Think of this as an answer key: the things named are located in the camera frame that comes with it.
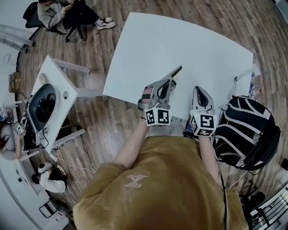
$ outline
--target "sneaker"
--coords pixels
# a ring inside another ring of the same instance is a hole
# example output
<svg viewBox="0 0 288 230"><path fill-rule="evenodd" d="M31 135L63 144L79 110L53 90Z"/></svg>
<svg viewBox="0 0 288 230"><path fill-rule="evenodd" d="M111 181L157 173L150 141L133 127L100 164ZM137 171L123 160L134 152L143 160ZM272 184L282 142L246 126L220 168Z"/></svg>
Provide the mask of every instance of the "sneaker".
<svg viewBox="0 0 288 230"><path fill-rule="evenodd" d="M102 23L100 25L96 24L98 30L109 29L116 26L116 23L112 22L112 18L101 19Z"/></svg>
<svg viewBox="0 0 288 230"><path fill-rule="evenodd" d="M59 164L57 165L57 168L60 170L63 176L66 176L64 169Z"/></svg>

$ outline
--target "dark pants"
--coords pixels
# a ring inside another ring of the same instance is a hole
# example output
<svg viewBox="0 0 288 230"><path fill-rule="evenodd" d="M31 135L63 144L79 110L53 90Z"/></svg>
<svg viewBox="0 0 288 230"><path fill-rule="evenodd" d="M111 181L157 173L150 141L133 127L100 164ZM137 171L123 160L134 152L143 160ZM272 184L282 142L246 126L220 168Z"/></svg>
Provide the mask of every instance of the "dark pants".
<svg viewBox="0 0 288 230"><path fill-rule="evenodd" d="M67 176L62 175L59 168L52 169L52 173L49 176L49 180L52 181L64 181L65 183L65 190L67 189Z"/></svg>
<svg viewBox="0 0 288 230"><path fill-rule="evenodd" d="M85 1L77 1L72 8L67 11L62 22L65 30L70 29L74 25L90 25L94 24L99 16L85 4Z"/></svg>

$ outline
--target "office chair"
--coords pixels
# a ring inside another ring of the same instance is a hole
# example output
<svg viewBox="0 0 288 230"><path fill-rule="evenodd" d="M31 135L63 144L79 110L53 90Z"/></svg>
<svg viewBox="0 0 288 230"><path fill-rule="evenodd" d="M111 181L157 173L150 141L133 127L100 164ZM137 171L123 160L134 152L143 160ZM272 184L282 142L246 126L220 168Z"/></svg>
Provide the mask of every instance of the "office chair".
<svg viewBox="0 0 288 230"><path fill-rule="evenodd" d="M26 28L41 28L41 27L45 27L44 24L39 20L38 18L38 13L37 13L37 5L38 2L32 2L28 8L26 9L23 18L27 21L25 27ZM80 30L80 25L75 25L73 26L70 31L68 32L67 36L65 37L65 41L68 42L69 41L69 36L72 34L72 32L77 29L80 38L83 41L86 41L86 38L83 37L81 30ZM52 27L50 30L46 29L47 31L53 32L53 33L57 33L59 35L64 35L64 33L58 31L57 29L55 29L54 27Z"/></svg>

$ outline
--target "t-shirt logo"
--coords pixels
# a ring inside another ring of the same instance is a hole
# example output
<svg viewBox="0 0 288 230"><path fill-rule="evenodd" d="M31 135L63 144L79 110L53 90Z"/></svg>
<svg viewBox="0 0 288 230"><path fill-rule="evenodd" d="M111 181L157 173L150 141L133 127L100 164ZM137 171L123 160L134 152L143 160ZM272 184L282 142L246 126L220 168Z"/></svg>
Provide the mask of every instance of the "t-shirt logo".
<svg viewBox="0 0 288 230"><path fill-rule="evenodd" d="M127 178L131 178L132 182L127 184L127 185L124 185L124 186L130 187L130 188L140 188L142 186L142 184L137 183L137 181L141 180L144 177L148 177L148 176L145 176L145 175L137 175L137 176L129 175L129 176L127 176Z"/></svg>

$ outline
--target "white desk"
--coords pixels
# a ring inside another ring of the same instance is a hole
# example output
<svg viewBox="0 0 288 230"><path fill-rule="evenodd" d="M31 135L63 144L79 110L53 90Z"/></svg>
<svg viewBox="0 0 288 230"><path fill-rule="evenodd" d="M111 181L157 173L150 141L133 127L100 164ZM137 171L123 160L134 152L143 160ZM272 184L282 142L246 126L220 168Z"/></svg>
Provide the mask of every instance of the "white desk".
<svg viewBox="0 0 288 230"><path fill-rule="evenodd" d="M130 13L118 41L104 94L137 104L146 85L181 65L171 92L172 115L188 119L193 88L198 85L218 106L229 101L234 78L252 67L253 54L206 28L145 13ZM251 72L242 77L236 95L248 95Z"/></svg>
<svg viewBox="0 0 288 230"><path fill-rule="evenodd" d="M61 68L68 68L76 71L81 71L84 73L90 73L91 70L86 67L74 65L68 62L60 61L49 56L46 57L40 71L38 77L35 81L32 95L34 95L37 90L42 86L39 80L40 73L44 73L48 78L49 83L53 84L58 91L59 94L59 105L57 112L51 117L51 121L48 123L47 129L48 134L45 136L49 142L46 151L50 154L50 156L56 161L53 154L51 154L51 150L55 146L59 146L71 139L74 139L77 136L82 135L85 130L82 129L75 133L72 133L64 138L61 138L57 141L56 137L61 129L61 126L68 115L72 105L74 104L77 97L96 97L102 96L103 90L101 89L88 89L88 88L77 88L70 79L66 76L66 74L62 71ZM68 92L68 97L66 100L63 98L63 93Z"/></svg>

